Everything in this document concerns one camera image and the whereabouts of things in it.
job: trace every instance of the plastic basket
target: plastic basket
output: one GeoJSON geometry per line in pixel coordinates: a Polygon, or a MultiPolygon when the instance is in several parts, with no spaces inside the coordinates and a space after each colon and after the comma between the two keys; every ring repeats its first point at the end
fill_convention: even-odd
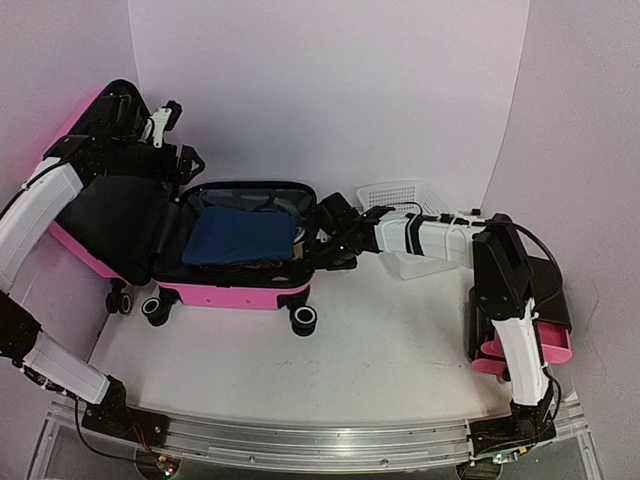
{"type": "MultiPolygon", "coordinates": [[[[379,205],[393,205],[399,211],[418,212],[416,205],[402,203],[416,202],[422,205],[425,215],[439,215],[441,213],[455,215],[458,213],[434,192],[433,187],[420,180],[369,185],[359,188],[356,194],[365,210],[379,205]]],[[[406,253],[383,253],[381,257],[386,267],[403,280],[444,272],[457,267],[455,263],[446,260],[429,259],[406,253]]]]}

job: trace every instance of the table surface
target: table surface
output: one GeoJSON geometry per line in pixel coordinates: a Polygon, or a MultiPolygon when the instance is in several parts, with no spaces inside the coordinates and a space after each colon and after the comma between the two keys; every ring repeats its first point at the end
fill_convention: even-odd
{"type": "Polygon", "coordinates": [[[411,423],[508,413],[510,387],[474,372],[465,354],[472,272],[400,280],[375,255],[357,269],[318,272],[313,335],[288,313],[174,306],[154,328],[135,292],[128,317],[112,315],[91,363],[122,380],[129,403],[237,421],[411,423]]]}

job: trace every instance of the open suitcase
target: open suitcase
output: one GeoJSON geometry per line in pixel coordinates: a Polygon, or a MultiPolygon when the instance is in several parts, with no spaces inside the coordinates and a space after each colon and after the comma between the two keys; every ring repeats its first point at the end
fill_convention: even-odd
{"type": "MultiPolygon", "coordinates": [[[[74,113],[58,138],[86,134],[96,123],[109,123],[114,118],[148,116],[143,102],[130,111],[140,102],[140,94],[131,83],[112,82],[74,113]],[[123,101],[111,102],[105,109],[101,99],[114,96],[123,101]],[[117,112],[113,105],[119,105],[117,112]]],[[[316,194],[300,183],[254,181],[207,183],[179,195],[175,183],[100,176],[60,213],[50,232],[89,267],[111,280],[113,289],[106,299],[111,313],[131,311],[131,297],[123,292],[127,284],[142,286],[155,280],[160,287],[158,297],[142,305],[154,326],[164,324],[172,305],[181,300],[186,305],[208,307],[288,307],[294,331],[299,335],[312,333],[317,314],[306,302],[313,267],[304,254],[269,269],[198,268],[183,263],[182,253],[194,225],[209,206],[286,212],[296,219],[296,241],[303,248],[316,194]]]]}

